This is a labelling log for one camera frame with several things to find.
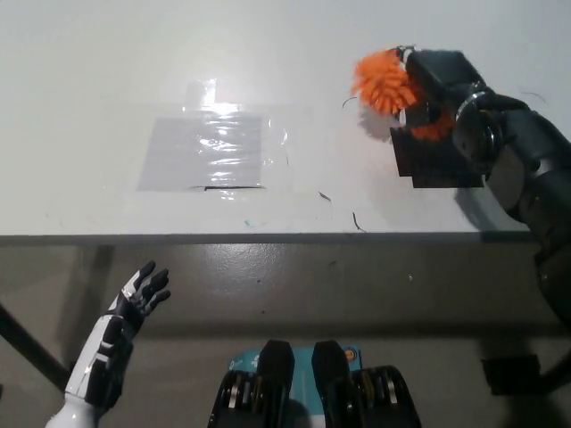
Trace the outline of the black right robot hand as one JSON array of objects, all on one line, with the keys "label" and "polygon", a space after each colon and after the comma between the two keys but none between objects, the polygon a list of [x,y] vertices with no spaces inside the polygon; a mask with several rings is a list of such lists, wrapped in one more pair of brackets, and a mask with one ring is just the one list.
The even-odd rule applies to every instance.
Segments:
[{"label": "black right robot hand", "polygon": [[400,45],[396,55],[417,97],[401,111],[403,125],[419,140],[446,137],[462,109],[490,91],[461,51]]}]

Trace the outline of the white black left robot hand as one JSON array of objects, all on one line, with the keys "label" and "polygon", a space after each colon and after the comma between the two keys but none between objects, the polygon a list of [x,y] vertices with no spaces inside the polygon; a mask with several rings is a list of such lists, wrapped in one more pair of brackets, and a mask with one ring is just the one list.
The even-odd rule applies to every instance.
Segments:
[{"label": "white black left robot hand", "polygon": [[170,296],[169,270],[154,273],[155,266],[151,260],[138,269],[96,320],[67,382],[67,399],[74,397],[101,411],[116,404],[133,341],[145,320]]}]

